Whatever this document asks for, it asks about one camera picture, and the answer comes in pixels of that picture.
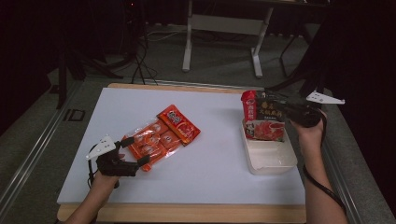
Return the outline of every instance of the plastic bag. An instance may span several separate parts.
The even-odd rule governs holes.
[[[191,143],[200,132],[175,105],[169,105],[145,127],[125,134],[123,138],[134,137],[134,143],[128,148],[137,160],[150,156],[150,162],[142,167],[143,171],[149,171],[154,163]]]

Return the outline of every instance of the food container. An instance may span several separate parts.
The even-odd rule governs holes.
[[[241,125],[248,169],[254,175],[279,175],[297,165],[297,158],[285,130],[283,142],[247,139]]]
[[[275,104],[283,100],[270,91],[244,91],[245,136],[248,139],[283,142],[285,115]]]

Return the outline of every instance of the white metal frame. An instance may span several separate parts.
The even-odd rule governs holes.
[[[256,47],[251,49],[251,57],[256,77],[262,78],[262,66],[259,59],[259,52],[260,48],[262,47],[262,41],[264,40],[272,12],[273,8],[268,8],[264,21],[197,15],[192,14],[192,0],[190,0],[189,17],[187,18],[187,42],[184,51],[182,70],[184,72],[190,71],[192,29],[236,33],[243,35],[257,35],[259,39]]]

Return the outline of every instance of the robotic arm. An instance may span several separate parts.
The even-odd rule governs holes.
[[[305,128],[311,128],[316,126],[324,118],[320,110],[309,105],[308,102],[343,105],[345,100],[338,100],[314,91],[305,100],[301,98],[279,100],[275,102],[274,107],[294,122]]]
[[[110,136],[105,136],[90,153],[86,156],[90,168],[90,182],[93,182],[93,171],[91,159],[96,160],[97,168],[103,175],[135,176],[139,168],[149,162],[149,155],[137,160],[137,162],[123,161],[120,159],[121,147],[128,147],[134,142],[133,137],[113,142]]]

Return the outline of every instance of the red snack package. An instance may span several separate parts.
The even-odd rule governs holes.
[[[192,124],[175,105],[169,105],[157,116],[162,120],[175,135],[180,138],[181,143],[186,146],[194,140],[201,132]]]
[[[180,146],[180,139],[172,131],[162,134],[160,142],[168,151],[173,151]]]
[[[274,109],[274,100],[276,96],[266,91],[245,91],[242,94],[247,138],[283,141],[284,115],[281,111]]]
[[[128,148],[137,160],[150,155],[150,162],[142,167],[143,171],[151,170],[155,162],[172,155],[181,145],[186,146],[200,133],[174,105],[157,117],[143,129],[123,137],[134,137],[134,143]]]

